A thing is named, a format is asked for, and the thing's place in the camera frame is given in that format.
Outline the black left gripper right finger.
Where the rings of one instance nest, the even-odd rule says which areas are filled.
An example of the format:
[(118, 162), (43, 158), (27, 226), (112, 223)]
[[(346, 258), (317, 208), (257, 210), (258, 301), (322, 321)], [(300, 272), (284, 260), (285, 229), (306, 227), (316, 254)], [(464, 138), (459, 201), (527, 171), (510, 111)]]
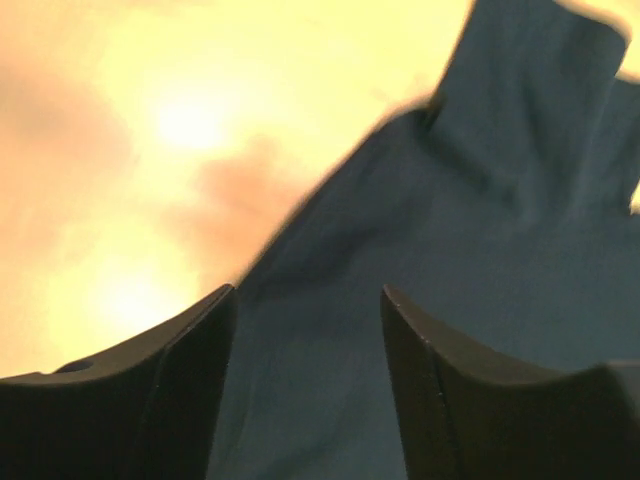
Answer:
[(562, 373), (499, 353), (385, 287), (381, 319), (412, 479), (635, 479), (639, 365)]

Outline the black t shirt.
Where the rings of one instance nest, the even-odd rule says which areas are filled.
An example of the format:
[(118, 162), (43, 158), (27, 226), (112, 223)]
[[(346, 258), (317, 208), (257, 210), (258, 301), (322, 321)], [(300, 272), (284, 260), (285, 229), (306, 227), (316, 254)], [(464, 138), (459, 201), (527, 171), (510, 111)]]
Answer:
[(577, 370), (639, 354), (639, 88), (613, 27), (479, 1), (439, 92), (374, 131), (241, 282), (212, 479), (401, 479), (379, 295)]

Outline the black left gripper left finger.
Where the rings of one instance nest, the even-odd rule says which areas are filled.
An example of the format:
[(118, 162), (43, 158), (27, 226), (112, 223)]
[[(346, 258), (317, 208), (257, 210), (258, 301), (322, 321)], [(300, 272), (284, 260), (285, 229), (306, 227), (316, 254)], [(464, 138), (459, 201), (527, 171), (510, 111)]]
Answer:
[(4, 479), (203, 479), (236, 291), (50, 373), (1, 381)]

